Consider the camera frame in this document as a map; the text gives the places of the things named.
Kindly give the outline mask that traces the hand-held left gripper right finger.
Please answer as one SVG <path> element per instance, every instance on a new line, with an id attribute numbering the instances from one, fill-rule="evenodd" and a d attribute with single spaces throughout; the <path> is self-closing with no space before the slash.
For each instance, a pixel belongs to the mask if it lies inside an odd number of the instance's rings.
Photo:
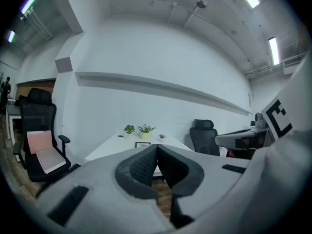
<path id="1" fill-rule="evenodd" d="M 203 216 L 240 179 L 249 160 L 157 146 L 157 165 L 172 192 L 171 223 L 183 227 Z"/>

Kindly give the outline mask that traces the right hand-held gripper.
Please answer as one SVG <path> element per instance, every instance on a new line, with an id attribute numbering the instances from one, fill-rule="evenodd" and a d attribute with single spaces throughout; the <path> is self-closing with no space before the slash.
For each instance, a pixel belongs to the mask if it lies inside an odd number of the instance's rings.
<path id="1" fill-rule="evenodd" d="M 310 232 L 312 178 L 312 57 L 306 55 L 274 99 L 273 118 L 292 128 L 271 144 L 255 127 L 218 135 L 228 156 L 253 156 L 225 196 L 182 234 L 300 234 Z"/>

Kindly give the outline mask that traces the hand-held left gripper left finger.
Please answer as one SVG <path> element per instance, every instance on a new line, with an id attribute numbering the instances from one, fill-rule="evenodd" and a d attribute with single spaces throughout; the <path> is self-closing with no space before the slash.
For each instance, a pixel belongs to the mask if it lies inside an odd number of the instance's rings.
<path id="1" fill-rule="evenodd" d="M 46 189 L 37 208 L 71 234 L 168 234 L 152 189 L 157 146 L 90 161 Z"/>

